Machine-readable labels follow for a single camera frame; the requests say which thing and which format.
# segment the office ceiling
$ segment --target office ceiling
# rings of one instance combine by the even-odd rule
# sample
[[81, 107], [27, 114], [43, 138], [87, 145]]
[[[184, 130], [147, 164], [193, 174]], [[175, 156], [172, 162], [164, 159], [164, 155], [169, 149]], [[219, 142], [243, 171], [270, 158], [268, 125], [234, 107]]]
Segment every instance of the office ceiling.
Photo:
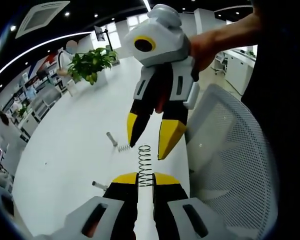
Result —
[[[197, 8], [220, 10], [227, 7], [250, 5], [250, 0], [148, 0], [151, 7], [156, 4], [167, 4], [181, 12], [193, 12]], [[16, 56], [45, 41], [73, 33], [92, 31], [93, 26], [125, 20], [129, 16], [146, 13], [143, 0], [70, 0], [70, 3], [59, 12], [45, 27], [31, 31], [16, 39], [18, 27], [29, 10], [38, 4], [56, 2], [53, 0], [0, 1], [0, 69]], [[228, 9], [216, 13], [223, 20], [237, 21], [252, 12], [252, 8]], [[10, 31], [15, 25], [17, 30]], [[0, 74], [0, 85], [6, 86], [18, 73], [27, 66], [25, 62], [34, 62], [47, 55], [48, 50], [55, 51], [64, 46], [69, 39], [63, 39], [41, 46], [10, 65]]]

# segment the office cabinet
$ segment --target office cabinet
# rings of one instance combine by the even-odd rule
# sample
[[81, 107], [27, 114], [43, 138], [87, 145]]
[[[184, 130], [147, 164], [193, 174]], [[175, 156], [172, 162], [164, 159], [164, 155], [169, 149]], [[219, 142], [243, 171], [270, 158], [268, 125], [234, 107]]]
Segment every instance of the office cabinet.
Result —
[[32, 114], [29, 114], [22, 124], [22, 128], [30, 136], [32, 136], [32, 134], [36, 130], [37, 126], [38, 126], [38, 122], [35, 120], [35, 118], [34, 118], [34, 116], [32, 116]]
[[253, 68], [244, 61], [228, 55], [228, 65], [225, 74], [225, 79], [236, 89], [236, 91], [243, 95], [250, 81]]

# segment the ceiling air vent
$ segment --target ceiling air vent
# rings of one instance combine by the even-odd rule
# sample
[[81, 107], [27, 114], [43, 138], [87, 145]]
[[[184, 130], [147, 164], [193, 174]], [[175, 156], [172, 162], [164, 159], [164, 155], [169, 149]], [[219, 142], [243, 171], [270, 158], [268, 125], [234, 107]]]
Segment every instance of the ceiling air vent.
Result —
[[70, 1], [54, 1], [33, 6], [24, 17], [15, 38], [47, 26]]

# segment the coil spring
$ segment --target coil spring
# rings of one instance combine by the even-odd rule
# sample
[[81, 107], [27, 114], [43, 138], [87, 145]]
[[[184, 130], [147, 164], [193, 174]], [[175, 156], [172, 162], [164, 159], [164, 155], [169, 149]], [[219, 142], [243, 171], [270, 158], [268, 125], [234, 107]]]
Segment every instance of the coil spring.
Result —
[[129, 144], [125, 144], [125, 145], [118, 146], [117, 148], [118, 148], [118, 151], [120, 153], [120, 152], [129, 150], [130, 149], [130, 145]]
[[139, 187], [150, 187], [154, 185], [151, 168], [151, 147], [142, 145], [139, 147]]

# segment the yellow circular sensor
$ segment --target yellow circular sensor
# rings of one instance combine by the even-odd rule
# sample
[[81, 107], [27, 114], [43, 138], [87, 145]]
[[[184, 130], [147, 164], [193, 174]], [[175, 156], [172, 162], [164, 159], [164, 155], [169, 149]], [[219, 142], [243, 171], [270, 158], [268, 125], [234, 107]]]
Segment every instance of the yellow circular sensor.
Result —
[[137, 36], [134, 39], [134, 46], [141, 52], [151, 52], [155, 50], [156, 43], [152, 38], [148, 36]]

